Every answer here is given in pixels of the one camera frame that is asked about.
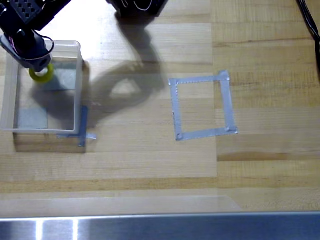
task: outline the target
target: clear plastic container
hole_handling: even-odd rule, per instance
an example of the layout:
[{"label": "clear plastic container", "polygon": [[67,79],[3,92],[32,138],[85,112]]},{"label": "clear plastic container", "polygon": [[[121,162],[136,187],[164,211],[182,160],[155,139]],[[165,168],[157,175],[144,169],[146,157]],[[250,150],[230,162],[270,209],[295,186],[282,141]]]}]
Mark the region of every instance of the clear plastic container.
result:
[{"label": "clear plastic container", "polygon": [[[55,41],[54,77],[36,83],[7,55],[0,126],[14,133],[77,134],[81,118],[83,59],[77,41]],[[48,49],[51,42],[46,42]]]}]

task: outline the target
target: wooden table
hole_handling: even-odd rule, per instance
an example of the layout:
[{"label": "wooden table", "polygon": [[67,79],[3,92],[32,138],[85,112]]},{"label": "wooden table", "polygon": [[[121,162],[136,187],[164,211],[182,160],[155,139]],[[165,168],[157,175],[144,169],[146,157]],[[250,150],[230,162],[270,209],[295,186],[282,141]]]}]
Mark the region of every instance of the wooden table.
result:
[{"label": "wooden table", "polygon": [[[307,3],[320,23],[320,2]],[[73,0],[41,32],[81,43],[98,139],[84,152],[1,132],[1,199],[206,195],[246,211],[320,209],[320,83],[295,0],[169,0],[153,22],[114,14]],[[2,91],[5,65],[1,49]],[[224,69],[239,134],[176,142],[168,78]],[[186,130],[223,126],[219,85],[179,90]]]}]

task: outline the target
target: painter's tape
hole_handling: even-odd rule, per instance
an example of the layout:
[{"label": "painter's tape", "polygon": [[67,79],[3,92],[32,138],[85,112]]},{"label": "painter's tape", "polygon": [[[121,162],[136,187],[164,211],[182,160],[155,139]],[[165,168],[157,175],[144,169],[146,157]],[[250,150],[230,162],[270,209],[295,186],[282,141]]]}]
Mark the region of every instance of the painter's tape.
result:
[{"label": "painter's tape", "polygon": [[21,108],[18,112],[18,129],[47,129],[48,113],[43,107]]}]

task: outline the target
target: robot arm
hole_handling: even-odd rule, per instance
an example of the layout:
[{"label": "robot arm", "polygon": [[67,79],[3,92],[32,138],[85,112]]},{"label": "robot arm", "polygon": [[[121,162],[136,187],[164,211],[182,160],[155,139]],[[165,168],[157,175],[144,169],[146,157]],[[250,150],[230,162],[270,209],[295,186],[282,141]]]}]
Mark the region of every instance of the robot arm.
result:
[{"label": "robot arm", "polygon": [[[71,0],[0,0],[0,45],[23,67],[41,72],[51,62],[51,38],[36,32],[49,24]],[[106,0],[125,17],[146,12],[158,15],[167,0]],[[45,38],[52,41],[47,49]]]}]

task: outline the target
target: wire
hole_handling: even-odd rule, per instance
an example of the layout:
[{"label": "wire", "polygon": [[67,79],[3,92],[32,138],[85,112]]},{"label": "wire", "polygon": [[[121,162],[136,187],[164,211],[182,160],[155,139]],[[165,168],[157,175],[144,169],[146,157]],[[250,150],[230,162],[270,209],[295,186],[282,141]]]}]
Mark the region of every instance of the wire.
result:
[{"label": "wire", "polygon": [[134,5],[136,6],[137,9],[139,9],[140,11],[145,11],[145,12],[146,12],[146,11],[148,11],[149,8],[151,7],[152,1],[153,1],[153,0],[150,0],[150,5],[149,5],[146,9],[142,9],[142,8],[138,7],[138,5],[136,4],[136,1],[134,1],[133,3],[134,3]]},{"label": "wire", "polygon": [[124,6],[125,8],[127,8],[127,7],[129,6],[127,0],[121,0],[121,2],[122,2],[123,6]]},{"label": "wire", "polygon": [[[127,0],[121,0],[121,2],[122,2],[122,5],[123,5],[125,8],[128,8],[129,4],[128,4]],[[141,8],[141,7],[138,7],[136,1],[133,1],[133,3],[134,3],[135,7],[136,7],[138,10],[146,12],[146,11],[148,11],[148,10],[150,9],[150,7],[151,7],[151,5],[152,5],[152,3],[153,3],[153,0],[150,0],[150,4],[149,4],[149,6],[148,6],[146,9],[143,9],[143,8]]]},{"label": "wire", "polygon": [[320,36],[317,24],[315,23],[308,6],[306,4],[306,0],[296,0],[299,8],[302,12],[304,21],[314,39],[314,50],[315,50],[315,57],[316,57],[316,63],[318,67],[318,71],[320,72]]},{"label": "wire", "polygon": [[48,37],[48,36],[42,36],[40,35],[39,33],[37,33],[36,31],[32,30],[35,34],[37,34],[39,37],[43,38],[43,39],[48,39],[52,42],[52,47],[51,49],[46,53],[44,54],[43,56],[39,56],[39,57],[35,57],[35,58],[24,58],[24,57],[21,57],[16,49],[16,46],[15,46],[15,42],[14,42],[14,39],[12,38],[12,36],[9,36],[9,41],[10,41],[10,44],[13,48],[13,50],[15,51],[15,53],[20,57],[22,58],[23,60],[26,60],[26,61],[35,61],[35,60],[40,60],[40,59],[43,59],[47,56],[49,56],[52,51],[54,50],[55,48],[55,41],[52,40],[52,38]]},{"label": "wire", "polygon": [[42,6],[42,9],[41,9],[41,10],[45,9],[45,6],[46,6],[47,4],[51,4],[51,3],[55,2],[55,1],[56,1],[56,0],[46,1],[46,2],[44,3],[44,5]]}]

